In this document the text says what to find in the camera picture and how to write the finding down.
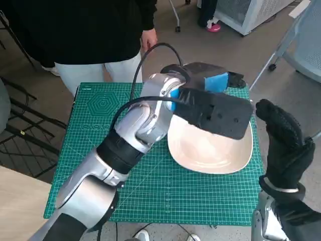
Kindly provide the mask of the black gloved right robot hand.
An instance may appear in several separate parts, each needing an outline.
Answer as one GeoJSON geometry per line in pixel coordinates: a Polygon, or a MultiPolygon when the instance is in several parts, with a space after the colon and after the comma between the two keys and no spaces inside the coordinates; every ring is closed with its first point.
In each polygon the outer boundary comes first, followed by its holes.
{"type": "Polygon", "coordinates": [[[266,123],[269,136],[267,170],[263,180],[276,190],[297,191],[314,157],[315,143],[303,136],[300,124],[267,99],[256,103],[256,116],[266,123]]]}

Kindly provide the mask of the person's left hand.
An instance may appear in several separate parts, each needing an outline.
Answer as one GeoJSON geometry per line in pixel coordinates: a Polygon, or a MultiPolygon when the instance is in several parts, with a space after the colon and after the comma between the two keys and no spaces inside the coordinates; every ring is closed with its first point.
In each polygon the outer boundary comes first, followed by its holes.
{"type": "Polygon", "coordinates": [[[141,46],[142,49],[147,52],[150,48],[152,48],[155,44],[157,44],[157,35],[156,30],[144,30],[141,35],[141,46]]]}

